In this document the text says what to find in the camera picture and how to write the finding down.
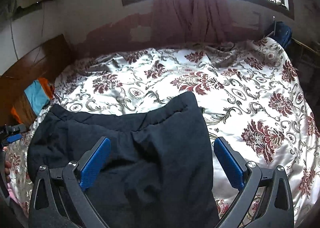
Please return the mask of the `person's left hand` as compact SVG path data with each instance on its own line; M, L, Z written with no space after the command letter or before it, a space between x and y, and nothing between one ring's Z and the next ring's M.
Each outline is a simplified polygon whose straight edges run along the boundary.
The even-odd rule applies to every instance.
M7 184L11 182L11 178L10 178L10 169L11 169L11 166L12 164L8 161L8 160L5 160L5 168L4 168L4 172L5 172L5 178L6 178L6 181L7 181Z

